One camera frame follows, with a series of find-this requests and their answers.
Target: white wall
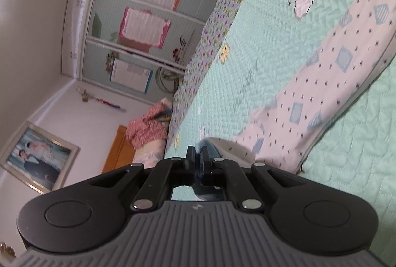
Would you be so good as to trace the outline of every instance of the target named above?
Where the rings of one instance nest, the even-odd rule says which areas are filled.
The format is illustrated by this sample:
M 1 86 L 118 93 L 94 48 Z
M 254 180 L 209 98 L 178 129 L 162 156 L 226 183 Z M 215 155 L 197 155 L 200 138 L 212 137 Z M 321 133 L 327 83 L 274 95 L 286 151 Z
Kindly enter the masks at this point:
M 0 0 L 0 148 L 57 89 L 67 0 Z
M 95 101 L 83 103 L 77 86 L 97 98 L 108 100 L 126 110 L 121 112 Z M 66 178 L 65 186 L 100 174 L 119 125 L 139 117 L 150 106 L 93 85 L 68 80 L 31 118 L 37 126 L 78 145 L 81 150 Z M 14 248 L 17 255 L 24 246 L 16 228 L 23 205 L 39 194 L 8 172 L 0 170 L 0 239 Z

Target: wooden furniture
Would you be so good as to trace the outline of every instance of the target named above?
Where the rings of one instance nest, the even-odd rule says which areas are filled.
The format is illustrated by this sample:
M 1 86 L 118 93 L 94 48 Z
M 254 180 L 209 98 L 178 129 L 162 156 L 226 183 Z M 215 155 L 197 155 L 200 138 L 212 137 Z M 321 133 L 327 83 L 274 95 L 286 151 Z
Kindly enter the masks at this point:
M 126 141 L 125 132 L 126 127 L 120 125 L 110 152 L 108 153 L 102 173 L 106 173 L 132 163 L 133 156 L 135 155 L 135 149 Z

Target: quilted bedspread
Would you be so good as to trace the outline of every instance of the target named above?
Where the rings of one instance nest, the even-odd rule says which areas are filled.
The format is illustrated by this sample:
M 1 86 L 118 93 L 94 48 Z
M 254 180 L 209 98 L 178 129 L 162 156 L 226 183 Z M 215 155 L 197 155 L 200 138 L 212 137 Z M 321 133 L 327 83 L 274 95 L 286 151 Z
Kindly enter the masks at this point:
M 288 0 L 243 0 L 223 40 L 229 51 L 218 50 L 166 157 L 184 156 L 188 145 L 205 136 L 235 136 L 250 111 L 268 104 L 318 51 L 327 34 L 352 18 L 345 11 L 360 1 L 370 0 L 314 0 L 307 15 L 298 19 L 294 0 L 290 5 Z M 375 17 L 380 24 L 384 17 L 380 8 L 365 18 Z M 383 25 L 395 27 L 388 19 Z M 364 29 L 360 35 L 367 36 L 366 31 L 371 33 Z M 343 33 L 347 37 L 359 32 Z M 314 146 L 303 166 L 305 177 L 356 194 L 377 210 L 380 228 L 371 249 L 392 266 L 396 263 L 395 84 L 393 62 Z
M 202 31 L 201 40 L 187 64 L 186 75 L 173 99 L 173 115 L 169 125 L 168 144 L 173 141 L 207 70 L 216 57 L 223 39 L 243 0 L 217 0 Z
M 396 61 L 327 131 L 302 167 L 304 176 L 355 194 L 377 211 L 371 250 L 396 264 Z

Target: framed photograph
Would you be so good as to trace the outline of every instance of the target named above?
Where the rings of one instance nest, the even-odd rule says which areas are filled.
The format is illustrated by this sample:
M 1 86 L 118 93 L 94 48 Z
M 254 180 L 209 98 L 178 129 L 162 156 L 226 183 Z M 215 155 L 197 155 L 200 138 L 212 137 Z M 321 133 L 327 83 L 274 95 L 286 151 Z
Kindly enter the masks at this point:
M 40 193 L 63 186 L 80 148 L 26 122 L 0 154 L 9 173 Z

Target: storage cabinet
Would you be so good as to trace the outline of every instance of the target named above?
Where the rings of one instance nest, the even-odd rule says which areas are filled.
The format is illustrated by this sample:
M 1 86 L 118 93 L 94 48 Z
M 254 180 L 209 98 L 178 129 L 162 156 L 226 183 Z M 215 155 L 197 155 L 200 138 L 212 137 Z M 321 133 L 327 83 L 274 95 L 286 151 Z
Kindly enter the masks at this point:
M 172 99 L 215 3 L 93 0 L 82 80 L 153 103 Z M 114 65 L 125 68 L 121 81 Z

